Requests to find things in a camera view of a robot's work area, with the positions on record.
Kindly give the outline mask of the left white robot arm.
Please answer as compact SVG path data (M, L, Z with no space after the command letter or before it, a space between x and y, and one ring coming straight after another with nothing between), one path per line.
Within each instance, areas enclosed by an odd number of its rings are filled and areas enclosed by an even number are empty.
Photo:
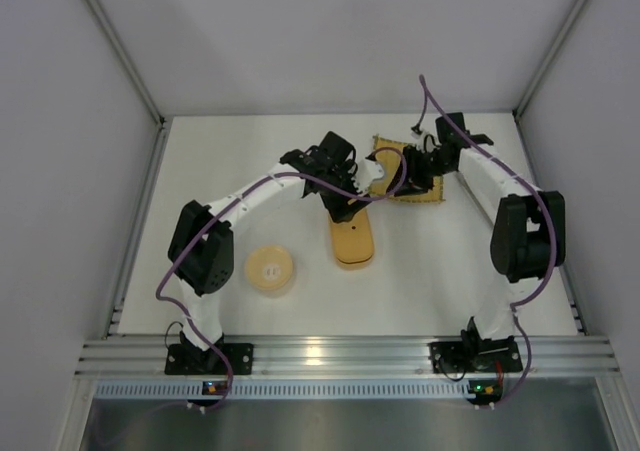
M223 337L221 289L232 277L235 239L284 205L320 196L335 223L351 221L370 202L385 171L373 155L355 160L353 145L328 132L320 144L286 152L264 176L217 201L193 200L179 216L168 257L183 292L182 341L206 352Z

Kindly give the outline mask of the metal tongs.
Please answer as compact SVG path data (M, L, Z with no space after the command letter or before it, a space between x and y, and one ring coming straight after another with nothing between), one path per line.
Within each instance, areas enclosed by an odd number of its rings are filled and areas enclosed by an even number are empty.
M463 173L457 173L457 179L466 190L470 199L475 203L478 210L485 219L493 224L495 221L496 210L491 200L486 196L481 187L476 186L470 178L466 178Z

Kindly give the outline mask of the round tan lid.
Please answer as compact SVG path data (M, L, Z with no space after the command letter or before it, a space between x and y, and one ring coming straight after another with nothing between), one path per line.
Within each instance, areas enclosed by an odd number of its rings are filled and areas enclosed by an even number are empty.
M294 259L290 251L279 244L265 245L254 249L245 261L245 275L277 277L295 272Z

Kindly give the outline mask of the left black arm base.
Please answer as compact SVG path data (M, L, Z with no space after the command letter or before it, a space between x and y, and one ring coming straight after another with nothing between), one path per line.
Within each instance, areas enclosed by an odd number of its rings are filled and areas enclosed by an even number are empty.
M223 343L219 351L226 358L234 375L250 375L253 367L254 345L251 343ZM224 375L228 372L223 359L212 349L202 350L190 342L168 347L164 372L166 375Z

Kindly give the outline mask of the bamboo sushi mat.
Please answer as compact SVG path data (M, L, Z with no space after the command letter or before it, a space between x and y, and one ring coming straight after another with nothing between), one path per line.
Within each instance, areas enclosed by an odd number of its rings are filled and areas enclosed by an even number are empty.
M407 146L407 143L401 141L395 141L385 138L379 134L373 137L373 150L376 151L381 148L394 148L402 151ZM374 196L382 196L387 192L387 188L391 184L391 179L394 177L397 171L400 170L401 159L396 152L393 151L381 151L376 154L376 160L379 161L385 169L385 177L382 180L375 181L369 188L370 194ZM427 192L423 192L416 195L406 196L393 196L390 200L409 203L409 204L437 204L444 201L444 178L436 177L433 180L433 188Z

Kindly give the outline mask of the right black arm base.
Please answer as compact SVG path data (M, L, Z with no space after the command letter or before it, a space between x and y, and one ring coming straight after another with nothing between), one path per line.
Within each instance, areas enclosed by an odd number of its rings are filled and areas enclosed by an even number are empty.
M484 340L479 345L451 340L432 342L428 347L437 374L497 373L499 366L504 373L524 369L519 348L513 340Z

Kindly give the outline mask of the oblong tan lunch box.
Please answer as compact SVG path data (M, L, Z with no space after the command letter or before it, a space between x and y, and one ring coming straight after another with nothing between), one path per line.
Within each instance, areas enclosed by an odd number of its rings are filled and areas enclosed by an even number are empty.
M375 249L339 249L334 251L337 265L344 270L352 271L366 268L373 261Z

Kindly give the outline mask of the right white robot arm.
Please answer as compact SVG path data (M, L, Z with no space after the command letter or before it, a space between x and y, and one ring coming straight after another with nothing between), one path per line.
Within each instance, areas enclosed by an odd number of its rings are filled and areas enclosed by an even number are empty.
M500 157L494 141L467 130L462 114L436 119L430 135L413 127L417 143L402 149L405 160L393 179L401 196L424 194L438 178L457 175L492 231L490 262L504 279L469 318L454 351L438 360L442 371L520 371L514 334L518 311L546 288L566 256L565 199L530 183Z

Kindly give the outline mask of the oblong tan box lid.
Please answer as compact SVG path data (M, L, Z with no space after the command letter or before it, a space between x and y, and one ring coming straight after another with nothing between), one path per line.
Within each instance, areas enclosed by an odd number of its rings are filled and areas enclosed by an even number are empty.
M335 223L329 220L329 232L333 255L339 249L375 249L366 209L359 211L349 222Z

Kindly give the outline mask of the round steel container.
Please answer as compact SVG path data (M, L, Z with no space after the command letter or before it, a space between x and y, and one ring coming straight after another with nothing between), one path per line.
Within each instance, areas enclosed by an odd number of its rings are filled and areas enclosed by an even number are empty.
M258 294L266 298L280 298L289 294L295 283L295 274L282 274L277 277L249 275L248 281Z

